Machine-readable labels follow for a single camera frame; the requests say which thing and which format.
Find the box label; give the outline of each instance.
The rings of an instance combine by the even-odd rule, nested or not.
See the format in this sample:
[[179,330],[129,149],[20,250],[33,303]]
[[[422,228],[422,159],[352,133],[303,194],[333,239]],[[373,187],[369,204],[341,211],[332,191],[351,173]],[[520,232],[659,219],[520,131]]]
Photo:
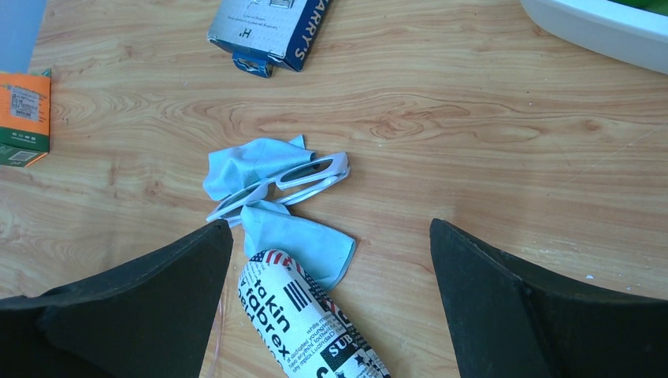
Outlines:
[[26,120],[39,120],[39,94],[21,87],[12,87],[11,114]]

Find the cardboard box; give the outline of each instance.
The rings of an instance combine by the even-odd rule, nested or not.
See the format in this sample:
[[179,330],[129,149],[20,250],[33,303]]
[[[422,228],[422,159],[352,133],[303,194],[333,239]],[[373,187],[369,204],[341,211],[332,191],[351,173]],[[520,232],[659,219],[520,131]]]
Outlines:
[[0,165],[27,167],[49,153],[50,70],[0,72]]
[[208,39],[237,68],[270,77],[273,66],[302,71],[329,0],[223,0]]

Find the sunglasses lens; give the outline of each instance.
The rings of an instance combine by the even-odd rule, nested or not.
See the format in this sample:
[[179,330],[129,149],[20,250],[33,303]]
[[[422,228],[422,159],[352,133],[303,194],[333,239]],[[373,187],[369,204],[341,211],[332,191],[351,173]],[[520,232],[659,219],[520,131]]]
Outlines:
[[227,197],[227,198],[226,198],[225,200],[223,200],[223,202],[221,202],[221,204],[217,207],[217,210],[220,210],[220,209],[222,209],[222,208],[224,208],[224,207],[226,207],[226,206],[231,205],[231,204],[234,203],[234,202],[239,201],[240,199],[243,199],[243,198],[247,197],[250,193],[253,193],[253,191],[254,191],[255,189],[258,188],[258,185],[259,185],[259,183],[254,183],[253,185],[250,185],[250,186],[247,187],[246,189],[244,189],[244,190],[242,190],[242,191],[239,191],[239,192],[237,192],[237,193],[235,193],[235,194],[233,194],[233,195]]
[[231,218],[231,217],[238,217],[241,215],[241,207],[237,207],[236,209],[230,211],[229,213],[225,214],[225,218]]
[[329,166],[332,165],[332,160],[328,159],[325,161],[319,161],[312,163],[310,165],[306,165],[303,167],[299,167],[295,169],[294,171],[290,171],[286,173],[280,181],[283,183],[289,183],[290,181],[297,180],[297,179],[302,179],[307,176],[314,175],[316,173],[322,172],[329,168]]

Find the white sunglasses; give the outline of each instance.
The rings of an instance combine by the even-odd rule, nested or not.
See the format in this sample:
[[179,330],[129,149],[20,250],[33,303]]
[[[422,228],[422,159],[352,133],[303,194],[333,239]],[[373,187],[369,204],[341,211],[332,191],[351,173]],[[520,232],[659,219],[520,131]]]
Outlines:
[[272,183],[284,191],[291,187],[320,181],[301,191],[272,201],[291,206],[311,198],[345,179],[348,177],[350,171],[351,167],[348,164],[348,155],[345,152],[320,157],[304,165],[299,165],[279,173],[274,177],[260,180],[247,188],[237,191],[233,195],[227,196],[206,217],[206,221],[211,222],[224,218],[229,223],[229,227],[232,228],[241,223],[241,208],[248,202],[265,199],[269,193],[269,185]]

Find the barcode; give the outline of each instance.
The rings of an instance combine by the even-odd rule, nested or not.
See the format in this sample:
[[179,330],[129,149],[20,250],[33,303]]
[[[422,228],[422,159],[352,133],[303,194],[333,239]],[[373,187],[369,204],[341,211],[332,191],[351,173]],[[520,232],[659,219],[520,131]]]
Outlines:
[[291,8],[292,0],[271,0],[269,1],[270,6],[277,6],[279,8]]
[[21,87],[12,87],[12,115],[37,121],[39,119],[39,95]]
[[37,155],[36,152],[25,152],[20,151],[15,153],[12,157],[9,158],[10,161],[28,161]]

